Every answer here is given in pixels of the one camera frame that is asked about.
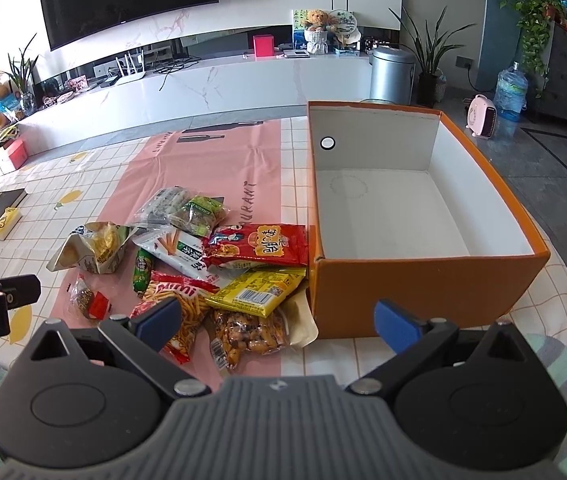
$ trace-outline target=trash can lid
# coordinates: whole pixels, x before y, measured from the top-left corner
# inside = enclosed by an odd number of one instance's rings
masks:
[[[390,46],[377,46],[372,49],[372,55],[386,61],[394,61],[396,63],[414,63],[415,56],[412,52],[401,50],[400,48],[392,48]]]

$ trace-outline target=blue container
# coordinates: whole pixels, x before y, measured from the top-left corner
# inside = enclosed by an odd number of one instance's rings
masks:
[[[509,121],[519,121],[521,110],[525,108],[527,92],[528,80],[519,70],[518,63],[502,70],[497,80],[497,92],[495,92],[494,100],[497,115]]]

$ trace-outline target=silver trash can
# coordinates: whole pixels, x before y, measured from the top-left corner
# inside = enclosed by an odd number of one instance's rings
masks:
[[[370,64],[370,99],[409,105],[415,77],[414,54],[398,48],[378,46],[370,54]]]

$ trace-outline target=round hole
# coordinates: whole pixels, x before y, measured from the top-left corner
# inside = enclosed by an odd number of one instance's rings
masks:
[[[335,139],[332,137],[324,137],[321,139],[321,147],[324,150],[332,150],[335,147]]]

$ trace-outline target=black robotic device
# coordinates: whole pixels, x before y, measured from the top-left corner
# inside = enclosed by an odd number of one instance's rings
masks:
[[[214,394],[158,355],[179,325],[175,300],[43,323],[0,385],[0,479],[564,479],[567,406],[511,324],[419,322],[345,390],[232,377]]]

